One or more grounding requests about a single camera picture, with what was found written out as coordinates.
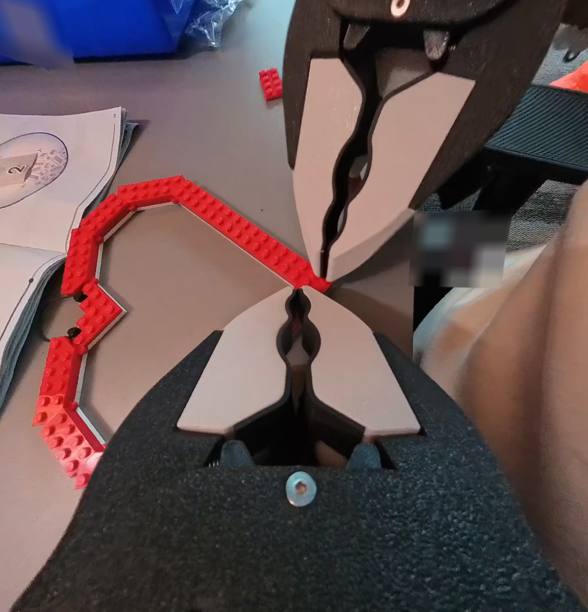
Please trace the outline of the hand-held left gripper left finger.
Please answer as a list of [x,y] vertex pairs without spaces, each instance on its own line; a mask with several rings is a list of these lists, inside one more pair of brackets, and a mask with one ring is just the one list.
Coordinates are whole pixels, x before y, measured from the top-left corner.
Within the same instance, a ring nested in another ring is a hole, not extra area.
[[282,399],[287,366],[277,334],[289,319],[284,288],[226,325],[178,419],[180,430],[233,434],[235,427]]

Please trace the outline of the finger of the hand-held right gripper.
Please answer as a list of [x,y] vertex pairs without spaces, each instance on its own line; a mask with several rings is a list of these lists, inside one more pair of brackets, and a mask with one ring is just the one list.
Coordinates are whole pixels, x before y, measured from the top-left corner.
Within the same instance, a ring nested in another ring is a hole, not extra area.
[[329,248],[329,280],[365,263],[412,217],[412,199],[474,85],[434,73],[383,103],[370,138],[366,180]]
[[324,222],[334,200],[334,173],[358,123],[362,92],[338,58],[311,60],[293,193],[305,249],[312,270],[322,276]]

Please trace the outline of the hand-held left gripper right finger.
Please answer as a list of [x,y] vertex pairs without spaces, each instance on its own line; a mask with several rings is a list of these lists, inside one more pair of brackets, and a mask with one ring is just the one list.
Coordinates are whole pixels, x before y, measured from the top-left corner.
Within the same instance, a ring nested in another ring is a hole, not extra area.
[[317,290],[301,292],[319,333],[310,363],[315,398],[361,426],[361,436],[418,434],[420,424],[370,327]]

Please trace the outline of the red brick plate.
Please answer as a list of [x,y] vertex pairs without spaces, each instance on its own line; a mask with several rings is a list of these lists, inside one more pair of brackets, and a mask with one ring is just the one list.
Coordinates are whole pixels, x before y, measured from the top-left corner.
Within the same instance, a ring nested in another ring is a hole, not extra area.
[[259,82],[266,102],[283,97],[283,81],[274,67],[259,72]]

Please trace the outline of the red brick heart frame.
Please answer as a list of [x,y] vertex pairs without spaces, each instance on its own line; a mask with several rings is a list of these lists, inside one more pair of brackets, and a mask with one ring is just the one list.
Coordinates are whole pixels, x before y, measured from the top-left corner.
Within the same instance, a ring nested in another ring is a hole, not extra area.
[[183,176],[118,187],[71,233],[61,296],[73,299],[82,315],[74,331],[49,341],[32,422],[76,490],[87,486],[106,449],[104,438],[79,405],[87,356],[126,313],[99,283],[103,247],[134,214],[173,204],[190,211],[289,286],[308,286],[322,294],[332,287],[314,274],[305,258]]

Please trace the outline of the orange object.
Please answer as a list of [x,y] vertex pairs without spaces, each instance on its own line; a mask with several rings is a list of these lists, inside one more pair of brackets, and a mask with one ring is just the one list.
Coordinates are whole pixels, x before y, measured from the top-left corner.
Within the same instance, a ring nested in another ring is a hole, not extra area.
[[550,85],[588,94],[588,60],[572,73],[553,81]]

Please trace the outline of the person's lap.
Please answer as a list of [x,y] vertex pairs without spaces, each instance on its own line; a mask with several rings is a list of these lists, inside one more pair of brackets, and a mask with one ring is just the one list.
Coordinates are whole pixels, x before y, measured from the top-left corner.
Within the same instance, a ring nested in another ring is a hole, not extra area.
[[452,289],[413,359],[483,434],[560,578],[588,609],[588,180],[497,288]]

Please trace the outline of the clear plastic bag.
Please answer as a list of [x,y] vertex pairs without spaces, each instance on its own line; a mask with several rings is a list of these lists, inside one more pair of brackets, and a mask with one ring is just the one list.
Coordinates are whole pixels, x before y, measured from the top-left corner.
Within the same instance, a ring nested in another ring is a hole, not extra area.
[[202,48],[219,48],[224,27],[243,1],[172,1],[185,17],[183,36]]

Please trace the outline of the blue plastic bin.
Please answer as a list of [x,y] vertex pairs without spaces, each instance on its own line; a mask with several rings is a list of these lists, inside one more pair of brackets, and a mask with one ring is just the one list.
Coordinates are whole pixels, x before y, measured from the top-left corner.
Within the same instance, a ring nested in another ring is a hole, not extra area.
[[176,50],[193,1],[0,1],[0,64],[70,68],[78,59]]

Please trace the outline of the open instruction booklet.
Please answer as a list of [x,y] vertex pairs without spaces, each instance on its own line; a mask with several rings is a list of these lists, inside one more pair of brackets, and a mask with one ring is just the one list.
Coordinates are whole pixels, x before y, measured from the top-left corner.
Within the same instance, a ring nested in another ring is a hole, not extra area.
[[0,114],[0,413],[70,233],[107,194],[136,125],[119,106]]

